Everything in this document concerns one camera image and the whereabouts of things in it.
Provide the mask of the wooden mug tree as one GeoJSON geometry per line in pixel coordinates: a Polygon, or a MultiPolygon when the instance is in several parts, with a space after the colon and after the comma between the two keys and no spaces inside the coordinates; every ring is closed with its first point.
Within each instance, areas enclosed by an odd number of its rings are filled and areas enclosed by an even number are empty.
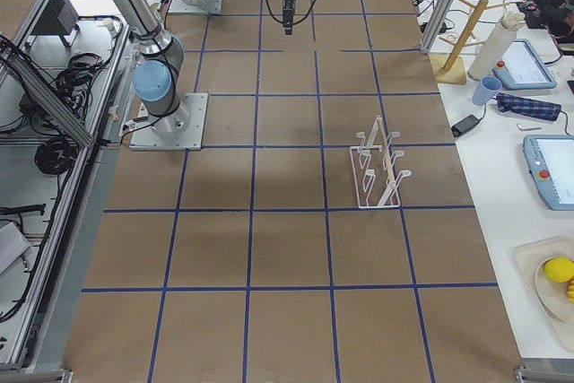
{"type": "Polygon", "coordinates": [[[466,71],[462,58],[459,56],[462,49],[465,47],[480,45],[483,42],[469,43],[468,39],[472,36],[475,25],[479,22],[485,10],[500,8],[506,5],[506,2],[489,5],[488,0],[477,0],[474,4],[469,0],[458,0],[465,4],[471,11],[467,23],[460,33],[456,42],[453,42],[444,37],[439,37],[440,40],[447,42],[451,45],[452,51],[448,56],[430,54],[430,62],[435,75],[437,83],[450,83],[450,84],[466,84],[466,71]]]}

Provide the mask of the blue plaid cloth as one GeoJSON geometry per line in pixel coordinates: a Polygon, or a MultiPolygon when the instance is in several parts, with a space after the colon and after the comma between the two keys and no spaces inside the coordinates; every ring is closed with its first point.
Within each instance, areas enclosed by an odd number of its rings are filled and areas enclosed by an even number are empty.
{"type": "Polygon", "coordinates": [[[495,97],[500,112],[512,112],[521,116],[555,121],[561,113],[561,105],[522,98],[507,93],[499,93],[495,97]]]}

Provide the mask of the blue teach pendant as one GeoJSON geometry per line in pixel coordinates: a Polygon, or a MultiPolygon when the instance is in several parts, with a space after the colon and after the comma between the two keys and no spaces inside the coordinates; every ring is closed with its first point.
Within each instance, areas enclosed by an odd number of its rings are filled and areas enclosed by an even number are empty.
{"type": "Polygon", "coordinates": [[[513,41],[492,72],[508,90],[546,90],[557,86],[544,61],[527,39],[513,41]]]}
{"type": "Polygon", "coordinates": [[[526,135],[526,164],[539,196],[554,211],[573,210],[573,137],[526,135]]]}

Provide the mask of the yellow lemon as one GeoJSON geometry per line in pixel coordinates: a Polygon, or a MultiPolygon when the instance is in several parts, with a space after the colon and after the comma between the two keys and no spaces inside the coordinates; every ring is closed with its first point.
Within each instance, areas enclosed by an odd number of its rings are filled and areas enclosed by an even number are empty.
{"type": "Polygon", "coordinates": [[[567,257],[554,257],[544,263],[544,274],[556,283],[569,282],[574,275],[574,263],[567,257]]]}

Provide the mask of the light blue cup on desk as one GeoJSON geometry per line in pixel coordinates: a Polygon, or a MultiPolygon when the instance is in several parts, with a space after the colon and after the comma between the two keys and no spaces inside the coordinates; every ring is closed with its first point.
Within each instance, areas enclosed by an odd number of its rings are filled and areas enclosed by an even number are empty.
{"type": "Polygon", "coordinates": [[[485,105],[490,99],[496,97],[502,90],[502,82],[495,76],[484,76],[476,88],[472,96],[472,103],[475,106],[485,105]]]}

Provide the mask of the blue teach pendant far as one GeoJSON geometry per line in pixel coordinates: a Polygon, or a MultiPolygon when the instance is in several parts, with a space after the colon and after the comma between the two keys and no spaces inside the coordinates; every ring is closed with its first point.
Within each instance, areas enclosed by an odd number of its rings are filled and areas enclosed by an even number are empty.
{"type": "Polygon", "coordinates": [[[557,86],[544,61],[527,39],[513,41],[492,72],[508,90],[546,90],[557,86]]]}

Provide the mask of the blue teach pendant near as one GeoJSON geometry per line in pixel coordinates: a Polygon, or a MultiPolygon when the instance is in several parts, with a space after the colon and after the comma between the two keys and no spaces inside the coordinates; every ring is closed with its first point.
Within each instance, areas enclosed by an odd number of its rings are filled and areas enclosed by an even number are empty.
{"type": "Polygon", "coordinates": [[[573,210],[573,137],[526,135],[526,164],[539,196],[554,211],[573,210]]]}

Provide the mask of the beige tray with plate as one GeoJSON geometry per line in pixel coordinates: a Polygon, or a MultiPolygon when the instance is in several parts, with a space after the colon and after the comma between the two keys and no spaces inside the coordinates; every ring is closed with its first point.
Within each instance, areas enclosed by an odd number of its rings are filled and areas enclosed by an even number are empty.
{"type": "Polygon", "coordinates": [[[568,300],[569,283],[551,281],[544,273],[544,265],[555,257],[573,259],[573,239],[552,237],[516,247],[515,264],[526,284],[531,288],[544,316],[561,344],[573,352],[573,303],[568,300]]]}

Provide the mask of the black power adapter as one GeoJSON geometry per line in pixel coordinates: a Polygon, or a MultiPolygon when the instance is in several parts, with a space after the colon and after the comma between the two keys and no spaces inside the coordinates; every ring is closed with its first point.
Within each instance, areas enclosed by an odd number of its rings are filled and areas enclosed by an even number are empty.
{"type": "Polygon", "coordinates": [[[456,122],[451,128],[454,138],[458,138],[477,127],[482,120],[475,115],[468,115],[456,122]]]}

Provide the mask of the beige water bottle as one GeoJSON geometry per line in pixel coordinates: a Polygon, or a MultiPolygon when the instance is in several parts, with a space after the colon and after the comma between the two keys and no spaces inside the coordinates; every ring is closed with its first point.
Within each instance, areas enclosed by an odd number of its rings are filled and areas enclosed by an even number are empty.
{"type": "Polygon", "coordinates": [[[470,65],[467,75],[473,80],[480,80],[490,74],[510,44],[516,39],[518,30],[525,24],[524,13],[509,12],[503,14],[470,65]]]}

